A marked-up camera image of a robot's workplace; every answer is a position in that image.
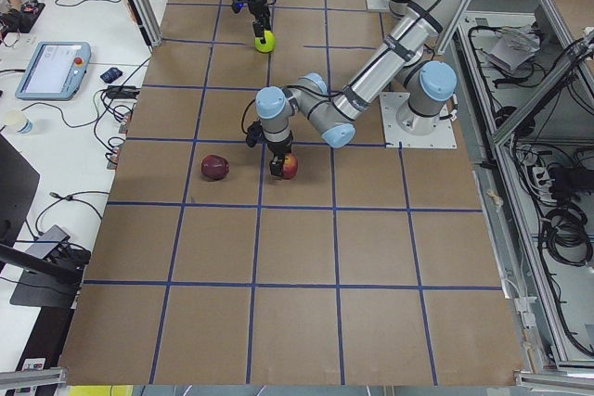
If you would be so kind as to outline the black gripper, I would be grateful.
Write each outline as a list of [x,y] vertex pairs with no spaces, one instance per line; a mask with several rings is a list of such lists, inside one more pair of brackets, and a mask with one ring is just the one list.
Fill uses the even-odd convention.
[[268,149],[273,158],[269,161],[270,174],[275,178],[284,178],[285,155],[291,153],[293,135],[291,130],[285,129],[280,133],[270,133],[263,130]]
[[254,17],[252,28],[255,43],[265,43],[265,26],[270,24],[270,9],[267,0],[247,0],[250,13]]

